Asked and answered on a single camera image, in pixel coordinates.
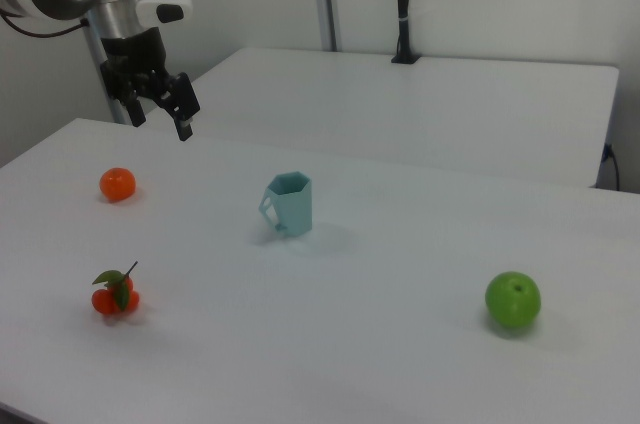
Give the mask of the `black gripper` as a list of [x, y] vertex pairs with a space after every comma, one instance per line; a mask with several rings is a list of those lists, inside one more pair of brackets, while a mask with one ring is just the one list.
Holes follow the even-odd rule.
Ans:
[[169, 76], [160, 30], [154, 27], [127, 38], [102, 38], [101, 43], [106, 60], [100, 70], [107, 94], [126, 102], [131, 124], [140, 127], [146, 122], [140, 102], [143, 97], [172, 118], [181, 141], [188, 140], [200, 104], [186, 73]]

